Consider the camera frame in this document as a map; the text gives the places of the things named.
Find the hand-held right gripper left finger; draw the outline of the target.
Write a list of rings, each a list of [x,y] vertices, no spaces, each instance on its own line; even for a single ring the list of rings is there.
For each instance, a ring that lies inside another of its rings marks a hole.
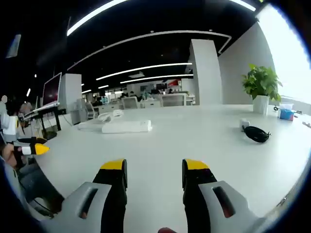
[[[127,204],[127,161],[103,164],[92,182],[83,183],[62,203],[51,220],[42,222],[47,233],[122,233]]]

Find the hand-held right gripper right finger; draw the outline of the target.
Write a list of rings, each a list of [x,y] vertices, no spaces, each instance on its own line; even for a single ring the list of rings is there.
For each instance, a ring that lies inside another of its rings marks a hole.
[[[218,181],[201,161],[182,161],[182,188],[189,233],[251,233],[263,221],[242,194]]]

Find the person's left hand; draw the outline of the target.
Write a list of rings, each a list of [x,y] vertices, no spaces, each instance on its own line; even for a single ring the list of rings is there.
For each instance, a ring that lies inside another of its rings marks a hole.
[[[12,144],[6,144],[1,149],[1,156],[12,168],[16,168],[17,161],[14,156],[14,146]]]

